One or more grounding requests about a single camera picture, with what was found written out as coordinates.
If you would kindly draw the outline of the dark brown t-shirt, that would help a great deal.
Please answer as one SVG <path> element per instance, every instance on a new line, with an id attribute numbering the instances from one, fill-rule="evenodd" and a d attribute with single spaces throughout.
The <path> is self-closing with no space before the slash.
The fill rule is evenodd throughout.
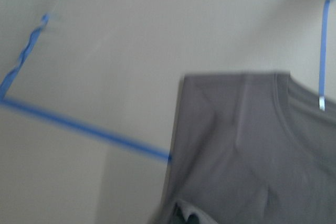
<path id="1" fill-rule="evenodd" d="M 288 73 L 186 75 L 155 223 L 335 223 L 335 102 Z"/>

